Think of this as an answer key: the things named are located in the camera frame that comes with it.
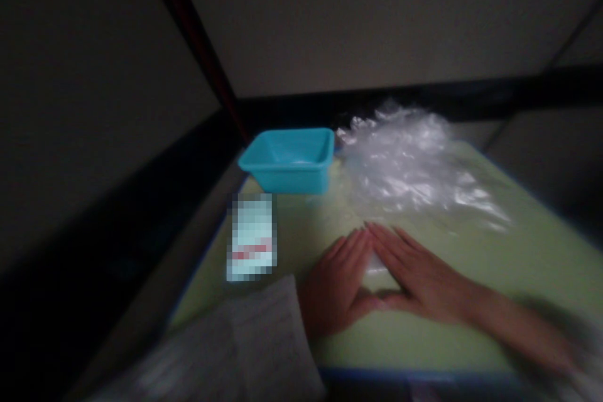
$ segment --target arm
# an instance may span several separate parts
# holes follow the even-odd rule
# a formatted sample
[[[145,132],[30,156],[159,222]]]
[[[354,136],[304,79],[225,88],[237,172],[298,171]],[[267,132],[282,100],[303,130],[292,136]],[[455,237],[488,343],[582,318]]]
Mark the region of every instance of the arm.
[[[404,230],[367,224],[375,252],[406,293],[385,302],[439,322],[477,328],[559,374],[575,364],[569,341],[537,314],[462,276]]]

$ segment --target clear plastic bag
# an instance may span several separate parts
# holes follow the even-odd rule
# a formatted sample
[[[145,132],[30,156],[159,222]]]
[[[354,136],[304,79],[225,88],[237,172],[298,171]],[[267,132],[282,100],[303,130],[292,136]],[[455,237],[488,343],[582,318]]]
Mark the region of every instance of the clear plastic bag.
[[[375,117],[355,117],[350,129],[336,132],[360,216],[429,211],[441,217],[463,211],[478,215],[480,225],[506,231],[511,219],[470,165],[450,152],[450,126],[444,118],[402,108],[393,100],[377,109]]]

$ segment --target beige wall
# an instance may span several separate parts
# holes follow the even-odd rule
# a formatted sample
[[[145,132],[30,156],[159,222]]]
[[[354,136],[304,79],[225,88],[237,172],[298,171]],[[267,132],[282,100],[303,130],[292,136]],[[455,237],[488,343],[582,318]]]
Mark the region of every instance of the beige wall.
[[[594,0],[193,0],[239,97],[535,74]]]
[[[162,0],[3,0],[0,272],[219,108]]]

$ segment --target plastic container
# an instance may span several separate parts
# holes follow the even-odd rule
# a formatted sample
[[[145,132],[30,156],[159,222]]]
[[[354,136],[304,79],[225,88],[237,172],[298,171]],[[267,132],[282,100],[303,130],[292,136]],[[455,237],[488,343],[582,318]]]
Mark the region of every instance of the plastic container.
[[[262,132],[239,159],[266,193],[325,193],[333,162],[330,129]]]

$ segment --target finger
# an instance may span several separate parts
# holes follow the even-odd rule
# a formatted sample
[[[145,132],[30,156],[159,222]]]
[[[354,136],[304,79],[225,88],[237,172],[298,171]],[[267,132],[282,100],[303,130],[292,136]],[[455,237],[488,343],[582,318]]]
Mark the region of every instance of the finger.
[[[427,248],[425,248],[423,245],[421,245],[419,242],[414,240],[411,237],[411,235],[409,233],[407,233],[404,229],[397,227],[397,226],[392,226],[392,228],[394,231],[396,231],[396,234],[399,235],[402,240],[404,240],[404,242],[409,244],[411,247],[413,247],[417,251],[428,252],[428,253],[431,252]]]
[[[375,310],[387,309],[387,305],[374,295],[356,298],[345,316],[345,326],[348,327],[360,318]]]
[[[354,248],[358,238],[360,238],[362,231],[359,229],[354,229],[349,236],[347,236],[347,240],[345,244],[335,253],[333,256],[334,261],[342,262],[345,260],[346,256],[349,254],[350,250]]]
[[[373,249],[377,256],[381,259],[385,267],[388,268],[391,276],[393,276],[401,286],[404,286],[404,281],[408,278],[410,273],[408,267],[404,265],[396,255],[394,255],[389,248],[385,248],[385,246],[379,241],[372,242]]]
[[[364,269],[360,268],[362,265],[361,260],[366,259],[368,262],[368,259],[371,257],[371,253],[372,246],[370,232],[364,230],[360,238],[358,238],[356,245],[354,245],[346,257],[346,267],[352,271],[356,270],[357,272],[362,273]]]
[[[368,223],[367,227],[379,242],[381,242],[386,248],[389,248],[391,252],[398,257],[402,258],[404,253],[410,250],[410,247],[407,243],[405,243],[385,226],[376,223]]]
[[[406,311],[419,316],[423,315],[423,307],[421,303],[414,298],[408,297],[404,294],[392,294],[385,296],[383,303],[390,308],[397,311]]]
[[[335,253],[344,245],[346,238],[344,236],[339,237],[331,244],[331,246],[327,249],[325,256],[323,259],[328,260],[335,256]]]

